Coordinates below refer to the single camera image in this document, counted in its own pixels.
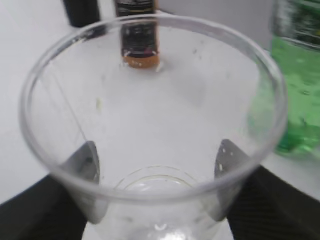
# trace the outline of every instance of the green plastic bottle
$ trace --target green plastic bottle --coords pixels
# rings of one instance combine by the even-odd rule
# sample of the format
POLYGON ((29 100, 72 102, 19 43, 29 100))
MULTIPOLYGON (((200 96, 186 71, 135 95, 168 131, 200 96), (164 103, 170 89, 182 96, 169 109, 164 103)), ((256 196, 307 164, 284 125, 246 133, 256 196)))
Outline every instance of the green plastic bottle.
POLYGON ((288 90, 288 124, 276 151, 285 156, 320 145, 320 0, 277 0, 271 54, 288 90))

